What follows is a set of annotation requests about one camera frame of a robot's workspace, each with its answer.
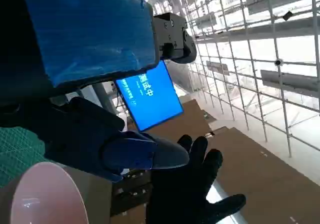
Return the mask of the bare left robot hand blue tape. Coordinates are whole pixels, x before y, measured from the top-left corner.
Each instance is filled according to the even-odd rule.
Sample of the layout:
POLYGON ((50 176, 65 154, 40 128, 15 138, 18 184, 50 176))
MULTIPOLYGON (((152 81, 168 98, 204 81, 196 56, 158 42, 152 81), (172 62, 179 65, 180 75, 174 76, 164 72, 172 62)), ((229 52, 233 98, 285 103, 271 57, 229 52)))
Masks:
POLYGON ((0 124, 45 143, 45 158, 119 181, 125 168, 184 166, 179 144, 124 131, 124 121, 81 97, 52 97, 144 74, 197 51, 181 16, 154 16, 144 0, 0 0, 0 124))

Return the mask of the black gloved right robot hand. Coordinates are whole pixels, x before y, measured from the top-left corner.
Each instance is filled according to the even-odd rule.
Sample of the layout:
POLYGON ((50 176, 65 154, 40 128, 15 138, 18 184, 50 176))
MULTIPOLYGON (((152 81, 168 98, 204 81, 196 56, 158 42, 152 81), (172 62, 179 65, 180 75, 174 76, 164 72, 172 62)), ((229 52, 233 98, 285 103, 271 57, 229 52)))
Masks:
POLYGON ((207 150, 208 140, 204 136, 192 140, 185 134, 178 143, 188 152, 190 160, 179 168, 152 171, 146 223, 218 223, 240 211, 246 204, 244 194, 215 203, 206 199, 222 166, 222 153, 207 150))

